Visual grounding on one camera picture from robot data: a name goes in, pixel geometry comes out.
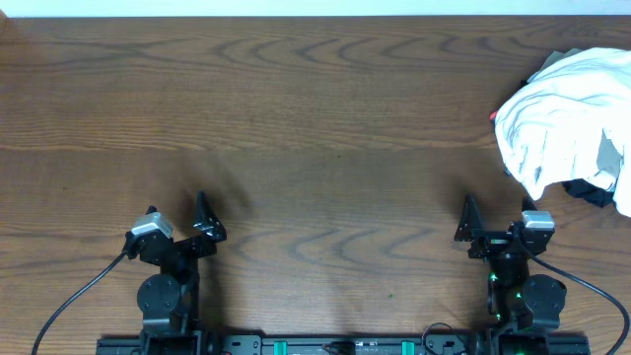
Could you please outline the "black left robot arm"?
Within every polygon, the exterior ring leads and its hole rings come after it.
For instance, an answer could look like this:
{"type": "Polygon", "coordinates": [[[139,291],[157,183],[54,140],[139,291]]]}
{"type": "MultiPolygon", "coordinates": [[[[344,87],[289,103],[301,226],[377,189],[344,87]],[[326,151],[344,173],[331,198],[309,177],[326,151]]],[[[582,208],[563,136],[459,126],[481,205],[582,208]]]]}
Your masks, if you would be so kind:
{"type": "Polygon", "coordinates": [[[125,234],[123,251],[128,258],[160,268],[137,292],[143,314],[142,354],[221,352],[221,341],[199,320],[198,261],[215,254],[227,232],[203,191],[197,193],[193,227],[199,231],[197,236],[175,241],[173,224],[151,206],[125,234]]]}

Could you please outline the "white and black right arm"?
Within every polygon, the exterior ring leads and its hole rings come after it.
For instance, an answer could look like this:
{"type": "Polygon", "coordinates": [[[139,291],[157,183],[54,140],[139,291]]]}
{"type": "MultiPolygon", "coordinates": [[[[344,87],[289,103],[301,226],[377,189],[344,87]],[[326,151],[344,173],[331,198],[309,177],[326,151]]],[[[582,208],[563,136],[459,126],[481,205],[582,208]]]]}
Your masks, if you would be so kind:
{"type": "Polygon", "coordinates": [[[560,326],[567,287],[544,274],[529,272],[528,263],[546,251],[555,223],[524,198],[522,219],[505,231],[483,227],[474,197],[464,198],[454,240],[469,242],[468,256],[489,264],[488,313],[496,322],[469,343],[471,354],[548,354],[548,334],[560,326]]]}

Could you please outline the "white t-shirt with black print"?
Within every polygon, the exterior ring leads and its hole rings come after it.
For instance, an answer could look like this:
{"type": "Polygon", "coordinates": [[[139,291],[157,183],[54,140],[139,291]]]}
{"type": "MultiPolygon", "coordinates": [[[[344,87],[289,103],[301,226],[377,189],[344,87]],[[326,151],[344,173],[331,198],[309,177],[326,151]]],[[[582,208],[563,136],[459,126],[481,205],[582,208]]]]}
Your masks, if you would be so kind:
{"type": "Polygon", "coordinates": [[[584,179],[630,214],[630,53],[594,47],[540,72],[494,118],[510,175],[538,200],[557,182],[584,179]]]}

